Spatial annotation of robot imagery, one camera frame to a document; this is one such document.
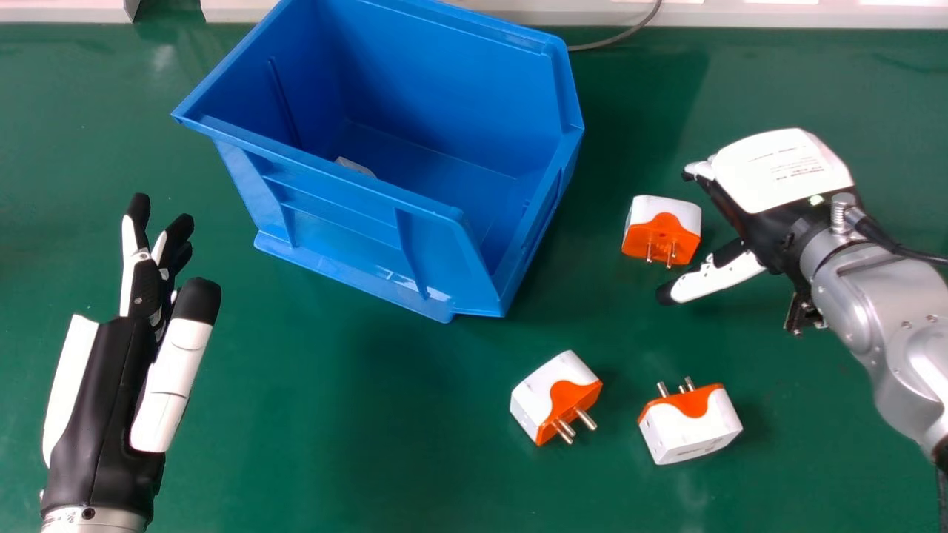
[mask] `storage bin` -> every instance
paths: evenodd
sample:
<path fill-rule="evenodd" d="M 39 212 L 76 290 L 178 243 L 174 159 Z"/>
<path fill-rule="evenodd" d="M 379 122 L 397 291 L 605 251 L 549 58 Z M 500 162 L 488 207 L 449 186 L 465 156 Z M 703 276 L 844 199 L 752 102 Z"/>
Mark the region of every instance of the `storage bin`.
<path fill-rule="evenodd" d="M 283 0 L 173 116 L 258 249 L 439 322 L 504 315 L 583 133 L 560 39 L 429 0 Z"/>

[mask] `white object inside bin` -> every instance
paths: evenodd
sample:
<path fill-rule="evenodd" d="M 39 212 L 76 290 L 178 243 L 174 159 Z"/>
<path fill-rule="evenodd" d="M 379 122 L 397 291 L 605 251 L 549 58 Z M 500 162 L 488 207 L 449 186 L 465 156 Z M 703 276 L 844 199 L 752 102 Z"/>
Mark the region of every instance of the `white object inside bin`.
<path fill-rule="evenodd" d="M 0 22 L 130 23 L 140 0 L 0 0 Z"/>
<path fill-rule="evenodd" d="M 446 0 L 529 26 L 630 26 L 651 0 Z M 276 0 L 202 0 L 208 22 L 258 22 Z M 650 26 L 948 28 L 948 0 L 665 0 Z"/>
<path fill-rule="evenodd" d="M 356 163 L 355 161 L 352 161 L 352 160 L 350 160 L 350 159 L 346 159 L 346 158 L 343 157 L 343 156 L 337 157 L 335 163 L 336 163 L 337 165 L 342 166 L 342 167 L 345 167 L 345 168 L 347 168 L 347 169 L 352 169 L 352 170 L 354 170 L 354 171 L 356 171 L 356 172 L 358 172 L 358 173 L 365 174 L 365 175 L 370 175 L 371 177 L 374 177 L 375 179 L 378 179 L 378 176 L 375 175 L 375 173 L 372 172 L 371 170 L 369 170 L 368 168 L 366 168 L 366 167 L 364 167 L 364 166 L 362 166 L 362 165 Z"/>

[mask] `orange and white plug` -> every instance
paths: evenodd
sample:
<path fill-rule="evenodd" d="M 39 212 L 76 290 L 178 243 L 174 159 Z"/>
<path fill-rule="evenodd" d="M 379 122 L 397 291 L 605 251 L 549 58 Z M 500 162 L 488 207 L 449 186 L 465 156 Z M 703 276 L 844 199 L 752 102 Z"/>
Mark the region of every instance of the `orange and white plug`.
<path fill-rule="evenodd" d="M 646 404 L 639 430 L 656 465 L 694 459 L 724 448 L 744 427 L 720 383 L 699 389 L 690 377 L 670 395 L 659 382 L 661 397 Z"/>
<path fill-rule="evenodd" d="M 596 424 L 588 410 L 599 399 L 602 381 L 573 350 L 559 354 L 534 371 L 510 395 L 510 414 L 537 446 L 555 435 L 573 444 L 577 418 L 590 431 Z"/>
<path fill-rule="evenodd" d="M 622 252 L 665 267 L 691 263 L 702 240 L 702 208 L 690 202 L 649 196 L 632 198 Z"/>

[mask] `robotic hand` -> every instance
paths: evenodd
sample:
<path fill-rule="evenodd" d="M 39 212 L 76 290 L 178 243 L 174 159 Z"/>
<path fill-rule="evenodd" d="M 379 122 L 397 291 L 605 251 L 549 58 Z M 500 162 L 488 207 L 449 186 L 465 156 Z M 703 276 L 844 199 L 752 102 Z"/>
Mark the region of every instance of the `robotic hand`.
<path fill-rule="evenodd" d="M 194 222 L 182 214 L 149 249 L 150 211 L 136 194 L 122 218 L 118 317 L 75 315 L 66 334 L 43 426 L 44 533 L 139 533 L 153 516 L 221 288 L 194 278 L 173 291 Z"/>
<path fill-rule="evenodd" d="M 786 274 L 795 294 L 784 327 L 836 333 L 868 370 L 885 421 L 948 470 L 948 287 L 932 267 L 948 259 L 889 238 L 863 212 L 846 165 L 803 130 L 739 140 L 687 165 L 684 179 L 711 196 L 738 239 L 660 287 L 659 301 Z"/>

